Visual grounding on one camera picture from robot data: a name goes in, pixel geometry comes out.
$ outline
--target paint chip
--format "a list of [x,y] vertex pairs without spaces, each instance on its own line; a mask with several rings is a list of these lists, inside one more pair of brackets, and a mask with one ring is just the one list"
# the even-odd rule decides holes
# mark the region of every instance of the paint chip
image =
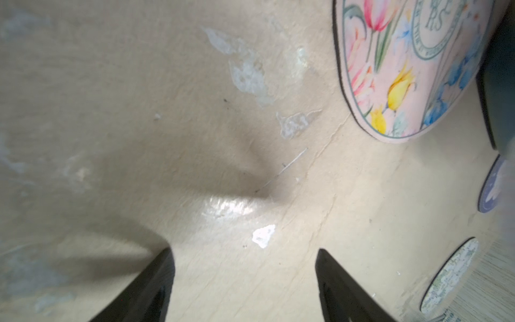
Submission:
[[268,225],[266,227],[256,229],[252,233],[252,241],[259,245],[261,248],[268,246],[268,242],[276,230],[275,225]]

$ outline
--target concrete floor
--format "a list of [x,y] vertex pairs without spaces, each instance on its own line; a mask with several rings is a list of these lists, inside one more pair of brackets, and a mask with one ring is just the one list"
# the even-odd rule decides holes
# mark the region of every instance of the concrete floor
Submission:
[[[0,321],[87,321],[167,242],[169,321],[322,321],[320,247],[400,321],[421,318],[448,256],[495,237],[476,202],[496,152],[474,84],[412,142],[362,131],[331,5],[4,6]],[[249,57],[257,85],[239,88],[230,68]],[[309,126],[288,127],[298,113]]]

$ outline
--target coaster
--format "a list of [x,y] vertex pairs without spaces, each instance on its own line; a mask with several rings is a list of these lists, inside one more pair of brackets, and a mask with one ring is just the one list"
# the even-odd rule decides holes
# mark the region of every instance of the coaster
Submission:
[[422,299],[420,305],[422,313],[431,312],[453,290],[462,275],[467,271],[478,248],[479,241],[476,238],[471,238],[447,260]]
[[335,0],[342,90],[380,141],[432,128],[477,72],[493,0]]
[[488,176],[486,177],[483,188],[477,202],[477,209],[480,212],[487,213],[497,206],[497,199],[501,193],[501,182],[503,177],[504,158],[497,156]]

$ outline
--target white stain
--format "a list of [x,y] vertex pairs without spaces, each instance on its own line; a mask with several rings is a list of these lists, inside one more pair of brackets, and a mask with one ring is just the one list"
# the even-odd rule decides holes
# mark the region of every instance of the white stain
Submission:
[[253,213],[257,207],[255,198],[211,197],[202,214],[215,219],[234,219]]
[[273,233],[276,231],[275,225],[268,225],[266,227],[256,229],[252,233],[252,241],[259,245],[261,248],[265,248],[268,246],[268,242],[272,237]]
[[299,47],[295,51],[295,67],[292,70],[292,76],[302,78],[307,70],[307,52],[304,47]]
[[75,295],[72,293],[67,293],[63,296],[56,296],[51,294],[46,294],[41,297],[38,297],[36,303],[34,304],[34,311],[36,313],[41,313],[49,307],[52,307],[59,303],[68,302],[75,299]]
[[12,16],[0,25],[0,39],[10,40],[29,34],[37,27],[49,26],[50,18],[41,18],[22,9],[14,9]]
[[74,155],[66,160],[61,174],[66,177],[70,186],[75,192],[84,192],[91,188],[87,181],[87,177],[91,175],[91,169],[82,166],[80,160],[81,154]]
[[233,38],[226,33],[211,28],[202,28],[208,35],[209,42],[229,58],[229,70],[232,82],[240,91],[256,96],[260,106],[273,104],[274,99],[268,95],[265,85],[265,72],[258,54],[240,38]]
[[13,170],[17,174],[22,174],[25,172],[25,163],[24,162],[12,162],[9,159],[9,155],[11,151],[6,146],[6,139],[3,134],[0,134],[0,162],[6,165],[9,169]]
[[287,140],[291,140],[304,132],[308,126],[322,113],[322,110],[311,111],[307,115],[297,113],[292,116],[281,116],[279,112],[276,114],[277,121],[281,125],[281,136]]
[[50,268],[43,259],[35,258],[38,256],[37,252],[9,251],[4,256],[7,265],[0,273],[0,285],[3,285],[6,291],[4,295],[30,295],[41,289],[57,287],[68,282],[67,276]]

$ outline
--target oval emblem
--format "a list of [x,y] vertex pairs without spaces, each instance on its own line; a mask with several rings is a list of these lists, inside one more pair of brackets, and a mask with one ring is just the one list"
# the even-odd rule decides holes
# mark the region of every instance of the oval emblem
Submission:
[[467,0],[417,0],[413,12],[413,47],[421,59],[431,59],[447,45]]

